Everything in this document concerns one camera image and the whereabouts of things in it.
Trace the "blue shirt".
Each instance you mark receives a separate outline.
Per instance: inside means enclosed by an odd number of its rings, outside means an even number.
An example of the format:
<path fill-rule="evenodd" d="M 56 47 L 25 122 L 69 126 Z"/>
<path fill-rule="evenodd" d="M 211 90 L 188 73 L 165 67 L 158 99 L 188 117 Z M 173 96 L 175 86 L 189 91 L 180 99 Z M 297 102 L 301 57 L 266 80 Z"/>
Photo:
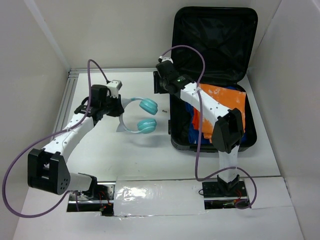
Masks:
<path fill-rule="evenodd" d="M 199 135 L 199 130 L 195 130 L 192 124 L 192 119 L 194 116 L 194 111 L 193 111 L 193 107 L 186 103 L 185 104 L 185 108 L 187 110 L 187 112 L 190 114 L 191 116 L 191 120 L 190 120 L 190 124 L 189 124 L 189 130 L 188 130 L 188 141 L 191 144 L 197 144 L 198 143 L 198 135 Z"/>

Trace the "orange white-speckled towel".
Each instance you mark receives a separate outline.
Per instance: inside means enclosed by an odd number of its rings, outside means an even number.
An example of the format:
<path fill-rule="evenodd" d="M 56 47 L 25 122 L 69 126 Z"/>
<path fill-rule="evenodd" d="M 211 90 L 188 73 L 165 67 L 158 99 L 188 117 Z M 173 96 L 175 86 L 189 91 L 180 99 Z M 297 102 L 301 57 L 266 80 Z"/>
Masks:
<path fill-rule="evenodd" d="M 220 87 L 209 84 L 200 84 L 200 88 L 217 102 L 233 110 L 237 108 L 241 112 L 243 130 L 246 132 L 245 104 L 247 94 L 244 91 L 236 90 L 235 87 Z M 214 126 L 203 116 L 202 117 L 202 144 L 211 144 Z"/>

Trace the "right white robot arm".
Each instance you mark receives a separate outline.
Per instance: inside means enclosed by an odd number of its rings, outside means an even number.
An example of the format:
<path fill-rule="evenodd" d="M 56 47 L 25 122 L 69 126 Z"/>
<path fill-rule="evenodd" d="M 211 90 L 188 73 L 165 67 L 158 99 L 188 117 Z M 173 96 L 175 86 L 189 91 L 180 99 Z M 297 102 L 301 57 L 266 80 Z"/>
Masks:
<path fill-rule="evenodd" d="M 159 86 L 199 111 L 199 133 L 202 133 L 203 119 L 213 125 L 211 142 L 218 151 L 221 169 L 199 178 L 201 141 L 198 140 L 194 170 L 196 180 L 203 182 L 216 175 L 220 194 L 230 196 L 240 179 L 237 173 L 237 160 L 241 139 L 244 136 L 241 111 L 237 108 L 230 109 L 213 99 L 201 89 L 198 81 L 194 81 L 188 75 L 180 74 L 170 58 L 159 58 L 158 61 L 156 70 L 159 75 Z"/>

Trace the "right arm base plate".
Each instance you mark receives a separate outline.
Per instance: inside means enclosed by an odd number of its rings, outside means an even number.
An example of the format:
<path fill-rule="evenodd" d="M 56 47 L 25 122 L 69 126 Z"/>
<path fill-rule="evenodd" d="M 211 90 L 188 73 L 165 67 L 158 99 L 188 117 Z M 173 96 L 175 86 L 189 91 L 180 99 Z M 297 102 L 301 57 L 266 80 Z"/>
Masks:
<path fill-rule="evenodd" d="M 223 193 L 217 180 L 202 182 L 202 189 L 198 193 L 203 196 L 205 210 L 233 209 L 236 206 L 246 208 L 250 198 L 245 182 L 240 180 L 229 192 Z"/>

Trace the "bright orange cloth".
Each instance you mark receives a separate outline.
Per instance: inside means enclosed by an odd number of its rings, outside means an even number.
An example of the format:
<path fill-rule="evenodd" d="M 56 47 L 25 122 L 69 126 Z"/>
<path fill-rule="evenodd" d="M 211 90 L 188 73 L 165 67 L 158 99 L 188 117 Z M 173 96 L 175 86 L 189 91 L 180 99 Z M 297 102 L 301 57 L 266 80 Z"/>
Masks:
<path fill-rule="evenodd" d="M 208 93 L 210 89 L 210 85 L 201 83 L 200 88 L 206 93 Z M 199 130 L 199 127 L 200 127 L 199 120 L 200 120 L 200 112 L 196 108 L 193 108 L 192 125 L 195 130 Z M 201 132 L 204 134 L 210 134 L 212 132 L 212 129 L 213 127 L 211 123 L 205 117 L 203 117 Z"/>

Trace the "teal cat-ear headphones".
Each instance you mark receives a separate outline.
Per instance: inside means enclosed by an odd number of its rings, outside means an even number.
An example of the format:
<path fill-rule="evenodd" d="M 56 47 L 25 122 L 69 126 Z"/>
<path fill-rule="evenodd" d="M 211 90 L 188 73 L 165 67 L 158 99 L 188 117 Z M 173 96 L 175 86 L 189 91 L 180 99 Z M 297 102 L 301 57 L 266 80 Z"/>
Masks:
<path fill-rule="evenodd" d="M 138 108 L 144 115 L 141 116 L 140 120 L 136 123 L 136 128 L 133 129 L 127 125 L 127 122 L 124 118 L 124 113 L 118 117 L 118 126 L 117 132 L 127 132 L 131 134 L 150 134 L 156 130 L 157 120 L 155 115 L 158 113 L 158 104 L 150 99 L 145 97 L 131 97 L 123 98 L 121 100 L 121 106 L 124 110 L 132 103 L 137 103 Z"/>

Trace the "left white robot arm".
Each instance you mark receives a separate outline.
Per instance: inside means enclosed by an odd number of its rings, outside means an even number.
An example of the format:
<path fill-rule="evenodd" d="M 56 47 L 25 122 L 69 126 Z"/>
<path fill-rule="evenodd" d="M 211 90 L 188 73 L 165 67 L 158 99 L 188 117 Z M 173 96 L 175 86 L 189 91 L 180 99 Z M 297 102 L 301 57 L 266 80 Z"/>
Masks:
<path fill-rule="evenodd" d="M 62 195 L 77 191 L 88 200 L 97 197 L 99 187 L 95 176 L 71 173 L 68 159 L 103 116 L 119 117 L 124 113 L 119 90 L 122 83 L 113 80 L 107 85 L 95 84 L 76 108 L 69 123 L 42 149 L 32 149 L 27 157 L 27 183 L 31 188 Z"/>

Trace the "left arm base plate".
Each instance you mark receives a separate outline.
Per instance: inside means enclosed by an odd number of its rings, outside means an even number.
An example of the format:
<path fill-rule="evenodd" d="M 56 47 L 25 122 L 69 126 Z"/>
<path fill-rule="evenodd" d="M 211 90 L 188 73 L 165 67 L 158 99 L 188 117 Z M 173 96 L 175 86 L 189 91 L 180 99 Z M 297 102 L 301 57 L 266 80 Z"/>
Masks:
<path fill-rule="evenodd" d="M 68 197 L 67 213 L 98 213 L 104 217 L 114 216 L 115 181 L 100 181 L 92 195 L 71 192 Z"/>

